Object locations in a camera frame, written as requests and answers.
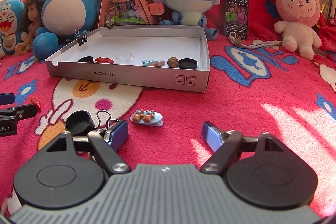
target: smartphone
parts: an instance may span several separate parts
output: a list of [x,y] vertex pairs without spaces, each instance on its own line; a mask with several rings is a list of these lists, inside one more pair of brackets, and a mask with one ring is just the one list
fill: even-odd
[[241,39],[247,38],[249,0],[226,0],[224,36],[235,32]]

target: red toy piece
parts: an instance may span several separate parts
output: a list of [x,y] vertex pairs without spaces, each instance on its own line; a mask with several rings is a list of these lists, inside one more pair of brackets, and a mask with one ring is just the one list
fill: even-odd
[[106,64],[113,64],[114,61],[110,58],[105,58],[105,57],[98,57],[95,59],[97,63],[106,63]]
[[34,98],[34,96],[30,97],[30,101],[32,104],[34,104],[38,111],[41,111],[42,107],[40,103]]

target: black clamp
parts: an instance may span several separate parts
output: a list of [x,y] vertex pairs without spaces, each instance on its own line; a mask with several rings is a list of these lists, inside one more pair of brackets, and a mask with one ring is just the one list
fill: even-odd
[[87,42],[87,33],[88,33],[88,31],[84,30],[83,34],[80,35],[79,31],[77,31],[77,30],[75,31],[75,35],[76,35],[77,39],[79,40],[79,42],[78,42],[79,46],[81,46],[85,42]]
[[[290,210],[313,200],[318,184],[315,171],[271,133],[244,137],[241,132],[225,132],[205,122],[203,138],[219,148],[200,172],[221,176],[247,203],[269,210]],[[240,160],[244,152],[254,155]]]
[[[15,101],[13,93],[0,94],[0,105],[11,104]],[[17,122],[33,118],[37,114],[37,107],[33,104],[0,109],[0,138],[15,135]]]

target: keychain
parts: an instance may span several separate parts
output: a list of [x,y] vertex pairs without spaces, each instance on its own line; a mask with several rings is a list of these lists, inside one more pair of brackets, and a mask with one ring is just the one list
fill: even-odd
[[233,46],[238,47],[238,48],[248,48],[250,50],[253,50],[255,48],[261,48],[261,47],[273,47],[273,46],[281,45],[281,41],[278,41],[278,40],[263,42],[259,39],[255,40],[255,41],[258,41],[257,43],[254,43],[251,45],[245,45],[242,43],[241,37],[238,36],[235,32],[231,32],[228,39]]

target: pink blanket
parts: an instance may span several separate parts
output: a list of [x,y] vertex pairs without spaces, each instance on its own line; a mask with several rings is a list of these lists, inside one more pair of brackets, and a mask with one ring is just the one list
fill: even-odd
[[[216,25],[216,18],[217,14],[209,15],[210,25]],[[259,37],[253,27],[250,37],[276,37],[269,26]],[[201,137],[204,121],[247,136],[270,131],[318,174],[312,208],[320,215],[333,213],[336,64],[320,56],[310,62],[282,49],[234,48],[222,35],[208,45],[211,75],[204,94],[49,77],[45,64],[31,54],[5,57],[0,67],[1,92],[15,93],[14,105],[29,103],[34,95],[42,111],[35,118],[20,121],[17,135],[0,139],[0,202],[9,196],[9,212],[17,209],[12,188],[15,172],[64,130],[64,121],[72,112],[87,110],[94,117],[97,110],[106,109],[113,118],[129,120],[132,112],[144,108],[163,114],[164,125],[155,128],[129,122],[129,138],[119,154],[132,168],[137,163],[191,163],[199,167],[212,154]]]

